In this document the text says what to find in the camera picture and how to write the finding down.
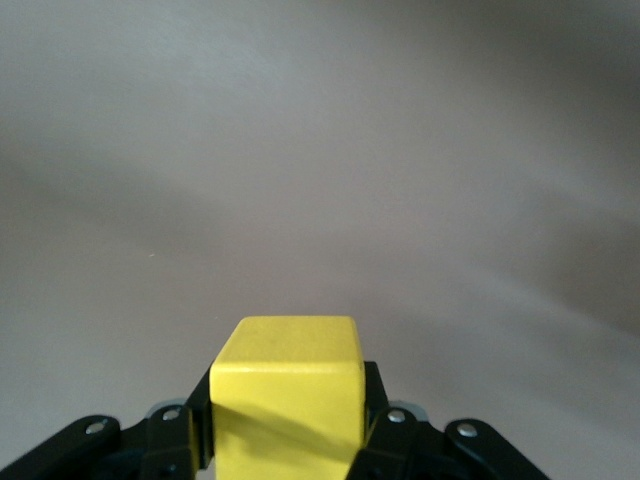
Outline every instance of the gray surface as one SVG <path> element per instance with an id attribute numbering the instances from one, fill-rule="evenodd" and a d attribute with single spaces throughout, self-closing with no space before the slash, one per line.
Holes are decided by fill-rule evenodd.
<path id="1" fill-rule="evenodd" d="M 247 315 L 554 480 L 640 469 L 631 2 L 0 5 L 0 465 Z"/>

